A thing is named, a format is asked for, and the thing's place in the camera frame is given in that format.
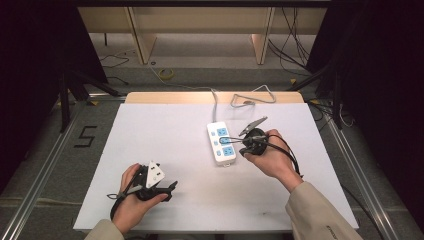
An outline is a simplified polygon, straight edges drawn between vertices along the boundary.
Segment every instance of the white cable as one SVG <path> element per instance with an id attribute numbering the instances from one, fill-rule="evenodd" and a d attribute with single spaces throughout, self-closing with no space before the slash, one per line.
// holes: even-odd
<path id="1" fill-rule="evenodd" d="M 131 188 L 130 190 L 128 190 L 127 195 L 129 195 L 129 194 L 131 194 L 133 192 L 137 192 L 137 191 L 141 190 L 142 188 L 143 187 L 141 185 L 137 185 L 137 186 Z"/>
<path id="2" fill-rule="evenodd" d="M 350 124 L 347 124 L 342 117 L 342 109 L 343 109 L 343 104 L 340 104 L 340 112 L 339 112 L 340 119 L 342 120 L 343 124 L 346 125 L 346 127 L 352 127 L 353 124 L 355 123 L 355 119 L 352 119 L 352 122 Z"/>
<path id="3" fill-rule="evenodd" d="M 209 89 L 211 91 L 212 95 L 213 95 L 213 98 L 215 99 L 215 104 L 213 106 L 213 112 L 212 112 L 212 122 L 216 122 L 216 108 L 217 108 L 217 105 L 218 105 L 218 96 L 216 95 L 215 92 L 219 91 L 218 89 L 214 89 L 214 88 L 211 88 L 211 87 L 190 87 L 190 86 L 185 86 L 185 85 L 166 83 L 160 78 L 160 76 L 156 73 L 156 71 L 152 67 L 149 66 L 149 68 L 150 68 L 150 70 L 152 70 L 152 72 L 155 74 L 155 76 L 159 79 L 159 81 L 161 81 L 165 85 L 174 86 L 174 87 L 182 87 L 182 88 L 187 88 L 187 89 L 192 89 L 192 90 Z"/>
<path id="4" fill-rule="evenodd" d="M 192 89 L 192 90 L 195 90 L 195 89 L 209 89 L 211 91 L 212 95 L 213 95 L 213 98 L 215 99 L 215 104 L 214 104 L 213 112 L 212 112 L 212 121 L 213 122 L 216 122 L 216 109 L 217 109 L 217 106 L 218 106 L 218 96 L 216 95 L 216 92 L 219 91 L 218 89 L 214 89 L 214 88 L 211 88 L 211 87 L 190 87 L 190 86 L 185 86 L 185 85 L 166 83 L 166 82 L 164 82 L 160 78 L 160 76 L 156 73 L 156 71 L 151 66 L 149 66 L 149 68 L 150 68 L 150 70 L 152 70 L 152 72 L 155 74 L 155 76 L 159 79 L 159 81 L 161 81 L 164 85 L 174 86 L 174 87 L 182 87 L 182 88 L 187 88 L 187 89 Z M 265 87 L 265 89 L 267 90 L 267 92 L 271 96 L 271 98 L 272 98 L 271 101 L 267 101 L 267 100 L 263 100 L 263 99 L 258 99 L 258 98 L 253 98 L 253 97 L 248 97 L 248 96 L 242 96 L 240 94 L 234 94 L 233 95 L 233 99 L 231 100 L 230 105 L 233 108 L 240 108 L 240 107 L 255 105 L 255 102 L 252 102 L 252 101 L 259 101 L 259 102 L 263 102 L 263 103 L 275 103 L 277 101 L 277 98 L 271 92 L 271 90 L 268 88 L 267 85 L 262 85 L 262 86 L 260 86 L 258 88 L 255 88 L 255 89 L 252 90 L 252 92 L 256 92 L 257 90 L 259 90 L 259 89 L 261 89 L 263 87 Z M 246 98 L 246 99 L 249 99 L 249 100 L 252 100 L 252 101 L 249 101 L 248 103 L 244 103 L 242 105 L 234 105 L 234 101 L 237 99 L 237 97 Z"/>
<path id="5" fill-rule="evenodd" d="M 234 95 L 233 95 L 233 99 L 231 100 L 231 103 L 230 103 L 230 104 L 231 104 L 231 107 L 233 107 L 233 108 L 240 108 L 240 107 L 246 107 L 246 106 L 255 105 L 255 103 L 254 103 L 254 102 L 252 102 L 252 101 L 247 101 L 247 102 L 245 102 L 245 103 L 244 103 L 244 104 L 242 104 L 242 105 L 234 105 L 234 102 L 235 102 L 235 100 L 236 100 L 238 97 L 246 98 L 246 99 L 253 100 L 253 101 L 263 102 L 263 103 L 275 103 L 275 102 L 277 102 L 277 98 L 276 98 L 276 97 L 275 97 L 275 95 L 271 92 L 271 90 L 269 90 L 269 88 L 268 88 L 268 86 L 267 86 L 267 85 L 262 85 L 262 86 L 260 86 L 260 87 L 258 87 L 258 88 L 256 88 L 256 89 L 252 90 L 252 92 L 256 92 L 257 90 L 259 90 L 259 89 L 261 89 L 261 88 L 263 88 L 263 87 L 265 87 L 265 88 L 266 88 L 267 92 L 268 92 L 268 93 L 269 93 L 269 95 L 271 96 L 271 98 L 272 98 L 272 100 L 271 100 L 271 101 L 267 101 L 267 100 L 263 100 L 263 99 L 259 99 L 259 98 L 248 97 L 248 96 L 243 96 L 243 95 L 240 95 L 240 94 L 234 94 Z"/>

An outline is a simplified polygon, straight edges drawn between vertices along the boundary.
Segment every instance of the white power strip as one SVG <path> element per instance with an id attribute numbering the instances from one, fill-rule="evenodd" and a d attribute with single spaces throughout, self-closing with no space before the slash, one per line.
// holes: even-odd
<path id="1" fill-rule="evenodd" d="M 207 128 L 216 163 L 219 166 L 228 166 L 233 163 L 236 159 L 236 152 L 225 123 L 209 123 Z"/>

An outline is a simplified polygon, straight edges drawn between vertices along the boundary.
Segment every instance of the sleeve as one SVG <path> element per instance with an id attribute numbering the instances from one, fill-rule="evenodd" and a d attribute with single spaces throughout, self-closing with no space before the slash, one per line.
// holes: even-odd
<path id="1" fill-rule="evenodd" d="M 115 224 L 103 219 L 90 231 L 85 240 L 124 240 L 124 236 Z"/>
<path id="2" fill-rule="evenodd" d="M 286 205 L 295 239 L 362 239 L 312 184 L 303 182 Z"/>

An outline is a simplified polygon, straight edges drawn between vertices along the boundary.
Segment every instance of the white tabletop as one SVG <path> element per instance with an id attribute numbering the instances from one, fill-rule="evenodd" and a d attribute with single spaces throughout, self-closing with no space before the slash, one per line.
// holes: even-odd
<path id="1" fill-rule="evenodd" d="M 179 183 L 169 202 L 151 209 L 133 230 L 151 233 L 253 233 L 290 231 L 284 206 L 289 193 L 238 153 L 235 164 L 219 167 L 206 125 L 213 104 L 122 104 L 74 229 L 91 230 L 108 219 L 122 173 L 133 163 L 161 164 L 166 178 Z M 260 104 L 232 108 L 218 104 L 217 121 L 237 137 L 263 116 L 259 127 L 278 129 L 294 151 L 304 180 L 321 191 L 358 228 L 307 104 Z"/>

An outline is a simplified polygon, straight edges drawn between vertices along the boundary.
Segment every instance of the floor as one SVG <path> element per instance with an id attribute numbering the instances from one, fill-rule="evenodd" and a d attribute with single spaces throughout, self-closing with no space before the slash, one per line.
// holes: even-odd
<path id="1" fill-rule="evenodd" d="M 102 64 L 110 77 L 109 85 L 121 92 L 193 90 L 187 87 L 251 91 L 262 84 L 267 84 L 272 91 L 283 91 L 291 86 L 291 81 L 302 81 L 305 78 L 303 75 L 308 74 L 297 65 L 288 63 L 283 63 L 283 66 L 290 72 L 285 71 L 280 58 L 269 49 L 265 64 L 257 65 L 249 35 L 159 35 L 147 65 L 139 64 L 131 36 L 108 34 L 107 37 L 105 46 L 103 34 L 91 34 L 99 58 L 106 57 Z M 271 39 L 282 46 L 286 37 L 276 35 Z M 313 41 L 314 36 L 301 36 L 306 51 L 310 51 Z M 301 61 L 293 41 L 288 43 L 285 51 Z M 157 72 L 160 69 L 173 69 L 175 77 L 169 82 L 159 81 L 152 70 Z M 300 91 L 304 99 L 314 97 L 315 87 L 316 83 Z M 17 231 L 18 238 L 84 238 L 84 233 L 73 230 L 73 223 L 107 141 L 114 116 L 124 101 L 123 98 L 104 96 L 103 92 L 92 86 L 87 86 L 87 89 L 92 93 L 92 102 L 71 101 L 74 121 L 68 134 L 59 133 L 59 105 L 54 106 L 46 118 L 37 141 L 28 152 L 27 160 L 22 162 L 0 196 L 1 232 L 6 231 L 8 224 L 17 217 L 22 202 L 28 200 L 30 191 L 37 187 L 39 191 L 34 195 L 36 198 L 32 201 L 32 207 L 20 218 L 22 228 Z M 322 100 L 322 103 L 327 104 L 328 101 Z M 380 239 L 379 229 L 385 239 L 424 239 L 423 233 L 374 161 L 360 129 L 355 124 L 350 126 L 352 118 L 345 116 L 343 130 L 339 131 L 316 108 L 311 107 L 311 112 L 317 119 L 317 128 L 341 184 L 359 201 L 346 192 L 360 225 L 359 234 L 364 239 Z M 344 114 L 348 115 L 348 108 L 345 108 Z M 95 136 L 95 139 L 89 148 L 76 148 L 76 145 L 87 143 L 79 138 L 85 126 L 96 126 L 86 129 L 86 134 Z M 351 151 L 345 151 L 340 146 L 349 146 Z M 48 169 L 47 174 L 40 181 L 38 174 L 45 169 Z M 382 219 L 377 221 L 377 228 L 361 205 L 371 212 L 371 218 Z M 211 235 L 160 237 L 213 239 Z M 225 239 L 281 238 L 281 234 L 225 236 Z"/>

